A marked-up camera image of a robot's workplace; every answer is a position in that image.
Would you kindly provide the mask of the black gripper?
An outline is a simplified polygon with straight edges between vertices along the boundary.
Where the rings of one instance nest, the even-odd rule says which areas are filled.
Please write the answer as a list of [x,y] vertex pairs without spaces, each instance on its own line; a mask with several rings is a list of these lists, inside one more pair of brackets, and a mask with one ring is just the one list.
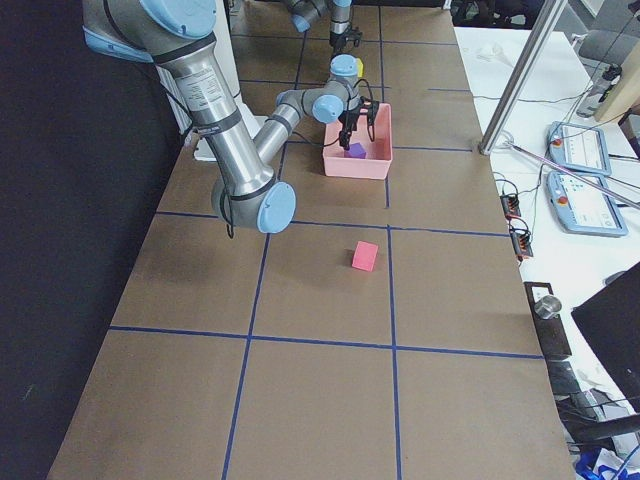
[[362,103],[359,102],[354,108],[343,111],[338,118],[338,121],[341,124],[339,132],[339,145],[344,150],[350,149],[352,132],[357,129],[358,120],[361,116],[361,110]]
[[342,33],[330,33],[329,43],[333,53],[342,53],[349,42],[356,42],[356,32],[352,29]]

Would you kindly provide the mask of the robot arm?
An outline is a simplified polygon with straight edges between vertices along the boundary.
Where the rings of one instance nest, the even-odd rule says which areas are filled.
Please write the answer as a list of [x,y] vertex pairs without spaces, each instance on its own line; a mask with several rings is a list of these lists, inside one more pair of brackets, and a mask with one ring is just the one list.
[[321,88],[279,94],[274,112],[250,134],[215,57],[214,27],[221,10],[213,1],[85,1],[83,30],[89,48],[103,55],[152,63],[176,82],[196,132],[211,148],[221,177],[211,203],[232,234],[237,227],[265,234],[283,231],[294,217],[296,195],[278,180],[270,162],[304,116],[323,124],[339,120],[342,144],[349,141],[363,99],[359,65],[343,53],[361,33],[350,22],[348,1],[289,1],[300,32],[324,13],[331,15],[333,57]]
[[343,54],[349,44],[360,45],[362,32],[352,24],[351,0],[286,0],[282,4],[300,33],[307,32],[323,16],[329,16],[329,43],[333,56]]

